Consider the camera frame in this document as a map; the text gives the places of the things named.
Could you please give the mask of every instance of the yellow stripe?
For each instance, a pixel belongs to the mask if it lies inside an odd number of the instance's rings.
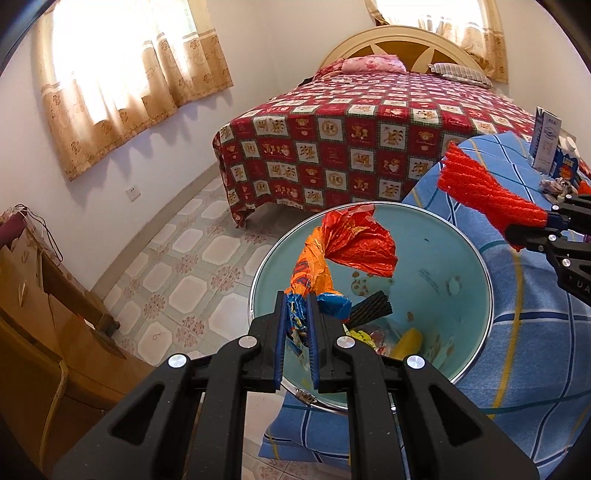
[[[273,436],[269,432],[269,429],[267,429],[267,436],[269,437],[269,441],[271,442],[271,446],[273,447],[273,455],[275,455],[275,460],[281,460],[279,458],[279,451],[277,450],[277,445],[275,444],[275,442],[273,442]]]
[[[513,328],[511,330],[511,338],[509,340],[509,348],[507,349],[507,356],[505,357],[505,365],[501,375],[501,383],[496,391],[495,401],[492,403],[492,408],[499,408],[503,403],[503,397],[507,391],[509,378],[511,376],[511,368],[513,367],[513,358],[517,348],[517,338],[519,336],[519,327],[521,327],[521,310],[523,308],[523,271],[521,269],[521,261],[519,255],[515,250],[509,247],[511,255],[513,256],[513,264],[515,267],[515,280],[517,282],[517,295],[515,298],[515,314],[513,316]],[[495,415],[489,415],[490,419],[494,419]]]
[[[486,163],[484,163],[484,158],[482,158],[482,155],[480,154],[480,150],[478,150],[478,147],[476,146],[476,142],[474,142],[473,139],[470,139],[470,143],[472,143],[474,150],[476,150],[476,156],[478,157],[478,161],[480,161],[480,163],[482,163],[482,166],[488,170]]]
[[[570,432],[570,436],[568,441],[566,442],[566,445],[564,445],[564,452],[566,453],[566,449],[569,447],[570,445],[570,441],[573,439],[574,434],[577,433],[577,430],[579,429],[579,427],[581,426],[581,424],[583,423],[583,420],[585,419],[585,417],[587,416],[587,413],[589,413],[589,410],[591,410],[591,404],[587,406],[587,408],[584,410],[584,412],[581,414],[581,416],[579,417],[579,419],[577,420],[577,423],[574,424],[573,429]]]
[[[414,197],[414,201],[417,202],[417,206],[423,208],[423,203],[421,202],[421,200],[418,197],[417,189],[413,189],[413,197]]]

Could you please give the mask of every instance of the yellow item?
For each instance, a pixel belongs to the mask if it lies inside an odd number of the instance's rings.
[[[349,335],[350,337],[353,337],[356,340],[359,340],[360,342],[367,343],[374,350],[377,348],[376,344],[371,339],[371,337],[362,330],[360,330],[358,332],[353,332],[353,331],[349,330],[347,332],[347,335]]]
[[[404,360],[406,356],[418,353],[422,344],[423,334],[416,328],[411,328],[402,335],[388,356],[396,360]]]

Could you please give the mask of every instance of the box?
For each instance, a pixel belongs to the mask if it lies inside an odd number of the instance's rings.
[[[535,113],[534,135],[531,138],[531,166],[549,174],[554,162],[562,120],[547,110],[538,107]]]
[[[572,183],[578,169],[579,152],[577,145],[570,137],[560,137],[552,168],[550,169],[550,176],[554,179],[562,177]]]

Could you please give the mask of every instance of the red brush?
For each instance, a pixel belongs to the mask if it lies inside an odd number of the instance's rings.
[[[502,187],[499,182],[453,143],[443,160],[437,187],[457,202],[482,213],[503,237],[511,224],[543,228],[548,212]],[[517,251],[522,245],[512,245]]]

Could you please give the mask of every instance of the blue checkered bedsheet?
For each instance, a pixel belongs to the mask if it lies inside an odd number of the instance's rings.
[[[485,135],[460,147],[504,187],[550,208],[538,191],[540,174],[528,164],[529,145],[516,135]],[[557,287],[544,255],[515,252],[483,215],[437,189],[440,170],[441,164],[434,166],[404,203],[436,213],[468,236],[488,266],[495,298],[486,348],[458,386],[530,456],[544,479],[591,413],[591,309]],[[346,417],[312,410],[287,394],[260,455],[348,468],[348,435]]]

